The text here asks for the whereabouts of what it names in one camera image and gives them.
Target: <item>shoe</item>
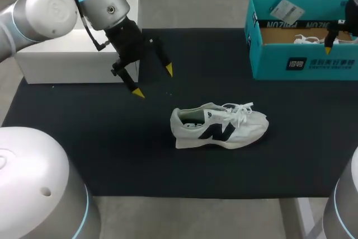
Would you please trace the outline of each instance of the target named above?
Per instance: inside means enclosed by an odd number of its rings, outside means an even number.
[[[269,127],[266,115],[245,105],[208,103],[196,109],[174,109],[171,129],[176,148],[216,144],[227,149],[241,148],[263,136]]]

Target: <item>black table mat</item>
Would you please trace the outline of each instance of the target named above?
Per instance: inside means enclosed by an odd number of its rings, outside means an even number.
[[[54,137],[93,195],[188,198],[329,196],[358,146],[358,83],[255,81],[242,29],[144,30],[173,60],[141,62],[141,100],[123,85],[28,85],[3,126]],[[233,151],[175,149],[174,108],[254,103],[270,127]]]

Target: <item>shoelace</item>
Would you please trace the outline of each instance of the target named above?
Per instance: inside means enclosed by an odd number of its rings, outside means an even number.
[[[315,36],[309,36],[308,38],[306,38],[304,35],[295,35],[295,36],[300,36],[300,39],[296,39],[294,43],[297,44],[307,44],[307,43],[319,43],[319,39]]]
[[[300,39],[296,39],[294,41],[294,43],[296,44],[309,44],[309,43],[317,43],[317,44],[323,44],[324,43],[324,39],[318,39],[315,36],[309,36],[308,38],[306,38],[304,35],[295,35],[295,36],[300,36]],[[311,42],[308,41],[308,39],[314,39],[315,41]],[[358,44],[358,39],[355,40],[341,40],[341,39],[335,39],[334,44],[339,44],[339,43],[351,43],[351,44]]]
[[[234,106],[234,108],[225,107],[227,105]],[[223,105],[222,107],[228,113],[228,116],[224,118],[224,120],[237,124],[236,127],[239,128],[240,123],[246,123],[247,115],[252,113],[251,106],[253,106],[253,103],[247,103],[244,105],[227,103]]]

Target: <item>shoe tongue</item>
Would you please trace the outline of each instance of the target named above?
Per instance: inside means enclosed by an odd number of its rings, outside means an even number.
[[[218,117],[222,118],[223,113],[225,113],[225,111],[204,109],[205,122],[208,123],[210,121],[213,121],[213,119],[218,119]]]

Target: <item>shoebox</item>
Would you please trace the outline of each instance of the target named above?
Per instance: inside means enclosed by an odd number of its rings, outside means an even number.
[[[250,0],[245,25],[255,79],[358,80],[358,44],[294,44],[296,35],[324,39],[344,20],[348,0]],[[340,32],[338,39],[354,37]]]

